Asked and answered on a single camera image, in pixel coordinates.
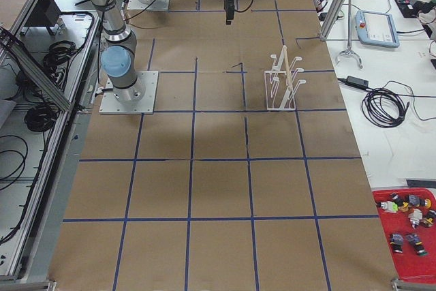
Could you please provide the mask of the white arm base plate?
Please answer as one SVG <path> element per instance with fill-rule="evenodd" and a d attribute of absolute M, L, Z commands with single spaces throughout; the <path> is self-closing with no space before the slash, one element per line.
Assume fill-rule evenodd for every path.
<path fill-rule="evenodd" d="M 153 114 L 158 85 L 158 71 L 137 71 L 136 83 L 128 89 L 113 86 L 108 77 L 99 107 L 100 114 Z"/>

